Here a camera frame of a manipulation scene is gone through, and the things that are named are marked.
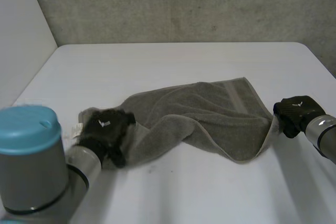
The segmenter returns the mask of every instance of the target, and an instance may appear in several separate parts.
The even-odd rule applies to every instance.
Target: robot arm
[[[288,138],[304,132],[318,152],[336,164],[336,118],[327,115],[309,96],[282,99],[274,104],[274,114]]]

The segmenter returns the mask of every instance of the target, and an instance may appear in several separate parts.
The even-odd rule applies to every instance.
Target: gray cylinder
[[[68,185],[61,128],[43,106],[0,111],[0,195],[5,209],[30,214],[52,205]]]

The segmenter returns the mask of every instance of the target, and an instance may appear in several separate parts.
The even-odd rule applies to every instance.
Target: white table
[[[245,76],[267,109],[310,95],[336,115],[336,80],[297,43],[67,45],[58,48],[16,104],[58,115],[68,144],[81,110],[197,81]],[[141,167],[103,172],[73,223],[336,223],[336,166],[301,133],[281,136],[246,165],[182,143]]]

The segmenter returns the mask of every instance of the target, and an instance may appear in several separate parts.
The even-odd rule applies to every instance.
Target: towel
[[[266,150],[279,129],[246,78],[138,93],[114,109],[133,113],[137,122],[120,146],[127,166],[158,158],[182,141],[242,164]],[[79,122],[85,125],[96,111],[102,110],[82,111]],[[115,166],[104,160],[103,168]]]

